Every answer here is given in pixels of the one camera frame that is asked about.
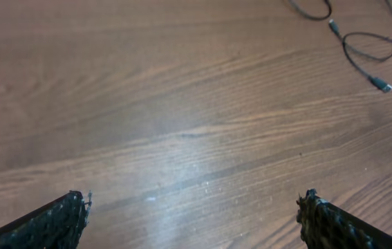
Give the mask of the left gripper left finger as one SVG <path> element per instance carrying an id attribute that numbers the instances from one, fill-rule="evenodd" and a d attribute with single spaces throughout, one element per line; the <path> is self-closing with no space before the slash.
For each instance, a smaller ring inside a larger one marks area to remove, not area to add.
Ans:
<path id="1" fill-rule="evenodd" d="M 0 227 L 0 249 L 76 249 L 91 210 L 92 194 L 67 194 Z"/>

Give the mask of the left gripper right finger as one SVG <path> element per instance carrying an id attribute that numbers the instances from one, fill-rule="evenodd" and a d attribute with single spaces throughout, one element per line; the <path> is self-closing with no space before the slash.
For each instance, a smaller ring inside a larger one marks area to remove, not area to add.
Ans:
<path id="1" fill-rule="evenodd" d="M 296 200 L 296 221 L 308 249 L 392 249 L 392 236 L 319 197 L 315 189 Z"/>

